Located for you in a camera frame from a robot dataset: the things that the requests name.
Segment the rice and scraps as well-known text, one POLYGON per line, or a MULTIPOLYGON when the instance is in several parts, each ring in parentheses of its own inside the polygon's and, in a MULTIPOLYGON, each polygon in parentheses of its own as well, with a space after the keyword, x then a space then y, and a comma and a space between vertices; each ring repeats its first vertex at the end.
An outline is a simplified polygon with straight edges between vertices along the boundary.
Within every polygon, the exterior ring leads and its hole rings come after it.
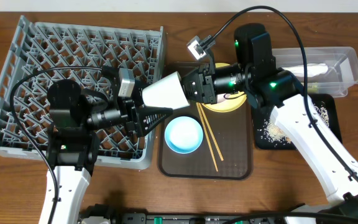
POLYGON ((261 149, 293 147, 290 138, 273 122, 269 115, 253 114, 256 142, 261 149))

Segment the white napkin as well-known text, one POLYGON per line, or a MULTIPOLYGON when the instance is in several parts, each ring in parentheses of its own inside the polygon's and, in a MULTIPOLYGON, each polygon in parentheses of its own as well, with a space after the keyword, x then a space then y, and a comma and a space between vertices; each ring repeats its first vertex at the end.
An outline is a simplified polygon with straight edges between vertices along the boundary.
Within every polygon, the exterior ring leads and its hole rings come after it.
MULTIPOLYGON (((304 66, 297 65, 292 67, 283 67, 284 70, 292 72, 294 76, 303 78, 304 77, 304 66)), ((321 74, 325 74, 328 71, 328 66, 325 63, 308 63, 307 64, 307 75, 308 78, 315 77, 321 74)))

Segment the yellow round plate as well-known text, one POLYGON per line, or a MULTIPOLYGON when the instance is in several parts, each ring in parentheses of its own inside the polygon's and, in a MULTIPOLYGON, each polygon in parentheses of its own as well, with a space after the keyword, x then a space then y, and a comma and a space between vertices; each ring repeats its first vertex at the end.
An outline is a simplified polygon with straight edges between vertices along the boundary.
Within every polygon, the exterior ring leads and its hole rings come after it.
POLYGON ((217 96, 216 104, 202 104, 202 106, 208 110, 217 112, 217 113, 228 113, 240 108, 247 99, 247 96, 244 92, 239 92, 236 94, 228 94, 227 98, 232 98, 232 100, 227 100, 224 97, 224 94, 219 94, 217 96))

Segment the patterned wooden chopstick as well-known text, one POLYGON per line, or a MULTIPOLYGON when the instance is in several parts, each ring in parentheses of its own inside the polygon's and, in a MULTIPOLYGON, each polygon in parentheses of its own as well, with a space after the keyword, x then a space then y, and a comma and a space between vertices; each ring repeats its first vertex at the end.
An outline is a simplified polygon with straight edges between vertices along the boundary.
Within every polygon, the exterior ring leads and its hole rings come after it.
POLYGON ((196 103, 196 107, 197 107, 197 110, 198 110, 198 114, 200 116, 201 124, 202 124, 202 127, 203 127, 204 135, 206 137, 208 149, 210 151, 211 158, 212 158, 212 161, 213 161, 213 164, 214 164, 214 168, 215 168, 216 172, 218 172, 219 169, 218 169, 216 159, 215 159, 215 156, 214 156, 213 148, 212 148, 212 145, 211 145, 211 140, 209 138, 207 117, 206 117, 206 115, 205 115, 205 113, 203 111, 202 105, 200 103, 196 103))

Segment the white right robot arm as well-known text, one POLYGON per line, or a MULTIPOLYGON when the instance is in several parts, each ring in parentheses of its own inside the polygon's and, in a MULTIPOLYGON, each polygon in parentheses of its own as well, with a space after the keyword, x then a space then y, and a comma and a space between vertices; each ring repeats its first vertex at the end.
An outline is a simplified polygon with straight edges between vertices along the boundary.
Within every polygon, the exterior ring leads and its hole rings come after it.
POLYGON ((270 119, 294 143, 317 176, 330 207, 318 212, 268 212, 287 223, 358 223, 358 163, 318 117, 308 96, 306 80, 279 68, 270 35, 262 24, 238 27, 234 33, 235 65, 209 65, 181 77, 169 75, 139 88, 112 71, 114 113, 109 126, 123 125, 127 133, 144 136, 175 109, 216 102, 219 94, 242 91, 249 104, 270 113, 270 119))

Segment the light blue bowl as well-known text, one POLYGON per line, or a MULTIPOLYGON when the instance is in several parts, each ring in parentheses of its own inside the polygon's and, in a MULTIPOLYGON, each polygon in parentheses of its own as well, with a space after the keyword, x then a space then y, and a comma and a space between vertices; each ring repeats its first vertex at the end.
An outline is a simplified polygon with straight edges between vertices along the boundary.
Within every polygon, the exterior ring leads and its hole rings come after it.
POLYGON ((203 142, 203 128, 189 116, 179 116, 171 120, 164 131, 167 146, 175 153, 190 154, 203 142))

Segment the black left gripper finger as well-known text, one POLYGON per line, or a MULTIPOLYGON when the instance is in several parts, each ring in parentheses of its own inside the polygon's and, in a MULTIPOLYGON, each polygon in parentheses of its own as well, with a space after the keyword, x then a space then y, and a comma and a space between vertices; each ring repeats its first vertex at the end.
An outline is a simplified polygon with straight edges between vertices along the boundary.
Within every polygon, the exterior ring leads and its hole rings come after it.
POLYGON ((135 107, 135 133, 137 137, 144 137, 156 126, 173 114, 171 108, 135 107))
MULTIPOLYGON (((109 66, 102 67, 102 76, 104 78, 107 78, 110 81, 110 84, 111 84, 110 89, 112 90, 113 93, 119 93, 119 87, 120 87, 119 69, 120 68, 114 68, 114 67, 109 67, 109 66)), ((143 89, 143 88, 147 87, 148 85, 149 85, 148 83, 137 80, 135 78, 135 85, 134 85, 133 91, 136 89, 143 89)))

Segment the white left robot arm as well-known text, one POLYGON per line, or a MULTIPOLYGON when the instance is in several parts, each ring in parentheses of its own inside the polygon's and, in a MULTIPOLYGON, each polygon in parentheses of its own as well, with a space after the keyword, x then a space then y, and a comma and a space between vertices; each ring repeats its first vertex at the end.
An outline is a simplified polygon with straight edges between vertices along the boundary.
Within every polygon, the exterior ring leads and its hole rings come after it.
POLYGON ((77 222, 98 157, 97 130, 121 125, 127 135, 139 138, 173 113, 171 108, 142 106, 140 88, 130 98, 118 95, 118 83, 112 89, 112 100, 73 80, 57 81, 48 89, 52 124, 46 159, 50 172, 40 223, 77 222))

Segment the clear plastic waste bin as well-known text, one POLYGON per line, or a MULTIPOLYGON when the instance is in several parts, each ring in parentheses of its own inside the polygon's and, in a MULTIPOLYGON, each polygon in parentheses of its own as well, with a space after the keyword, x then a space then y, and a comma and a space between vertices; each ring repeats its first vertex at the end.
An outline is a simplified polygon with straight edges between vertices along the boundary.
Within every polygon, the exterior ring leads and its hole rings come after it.
MULTIPOLYGON (((358 84, 358 58, 352 47, 307 47, 308 93, 345 97, 348 88, 358 84)), ((273 49, 277 66, 304 81, 301 50, 273 49)))

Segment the plain wooden chopstick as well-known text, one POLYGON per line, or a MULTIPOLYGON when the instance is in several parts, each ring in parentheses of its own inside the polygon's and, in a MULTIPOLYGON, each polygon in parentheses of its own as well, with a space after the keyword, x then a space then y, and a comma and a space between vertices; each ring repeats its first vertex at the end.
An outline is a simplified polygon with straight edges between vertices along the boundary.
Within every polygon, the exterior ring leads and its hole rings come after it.
POLYGON ((214 145, 215 145, 215 147, 216 147, 216 150, 217 150, 217 152, 218 152, 219 158, 220 158, 221 161, 223 161, 224 158, 223 158, 222 152, 221 152, 221 150, 220 150, 220 148, 219 148, 219 145, 218 145, 218 143, 217 143, 217 140, 216 140, 216 137, 215 137, 215 135, 214 135, 214 133, 213 133, 213 130, 212 130, 210 124, 209 124, 208 118, 207 118, 207 116, 206 116, 206 114, 205 114, 205 112, 204 112, 203 106, 201 105, 201 103, 197 103, 196 105, 197 105, 198 110, 199 110, 199 112, 200 112, 200 115, 201 115, 201 119, 202 119, 202 121, 203 121, 203 124, 204 124, 204 126, 207 127, 207 129, 208 129, 208 131, 209 131, 209 135, 212 137, 212 140, 213 140, 213 143, 214 143, 214 145))

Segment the white pinkish bowl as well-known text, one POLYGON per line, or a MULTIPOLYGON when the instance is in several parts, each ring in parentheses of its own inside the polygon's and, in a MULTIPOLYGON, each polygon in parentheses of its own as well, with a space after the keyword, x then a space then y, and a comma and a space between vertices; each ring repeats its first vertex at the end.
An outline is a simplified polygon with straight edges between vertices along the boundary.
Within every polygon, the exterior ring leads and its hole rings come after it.
POLYGON ((173 72, 142 90, 145 106, 177 110, 190 106, 181 87, 181 77, 173 72))

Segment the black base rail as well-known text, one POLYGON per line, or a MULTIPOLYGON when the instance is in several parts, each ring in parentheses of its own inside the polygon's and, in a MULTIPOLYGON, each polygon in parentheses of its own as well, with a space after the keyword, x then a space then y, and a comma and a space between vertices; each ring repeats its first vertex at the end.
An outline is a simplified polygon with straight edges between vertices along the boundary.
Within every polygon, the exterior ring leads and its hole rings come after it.
POLYGON ((240 220, 238 215, 150 213, 145 209, 116 208, 111 205, 89 206, 78 216, 77 224, 222 224, 234 220, 235 224, 295 223, 294 218, 251 218, 240 220))

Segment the dark brown serving tray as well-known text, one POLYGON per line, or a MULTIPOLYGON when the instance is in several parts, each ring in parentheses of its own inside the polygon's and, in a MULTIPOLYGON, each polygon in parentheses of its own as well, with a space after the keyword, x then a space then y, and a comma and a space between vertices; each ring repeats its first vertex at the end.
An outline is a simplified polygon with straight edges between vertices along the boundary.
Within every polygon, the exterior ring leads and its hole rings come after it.
POLYGON ((213 148, 210 153, 208 142, 203 140, 200 147, 189 154, 179 154, 171 150, 165 142, 164 132, 167 124, 179 116, 188 116, 199 121, 196 103, 175 110, 173 115, 162 124, 160 148, 158 150, 158 168, 169 177, 243 180, 253 170, 252 121, 250 106, 243 102, 237 109, 219 113, 206 107, 204 113, 209 121, 215 140, 222 154, 222 159, 213 148))

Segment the grey plastic dishwasher rack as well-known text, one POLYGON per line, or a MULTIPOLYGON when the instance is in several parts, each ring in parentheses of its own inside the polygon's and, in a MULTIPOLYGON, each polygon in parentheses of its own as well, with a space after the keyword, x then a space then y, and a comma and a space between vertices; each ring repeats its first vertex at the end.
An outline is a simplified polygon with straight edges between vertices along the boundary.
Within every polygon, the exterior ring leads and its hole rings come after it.
POLYGON ((21 17, 0 76, 0 156, 148 168, 154 129, 172 113, 145 103, 162 77, 164 45, 162 30, 21 17))

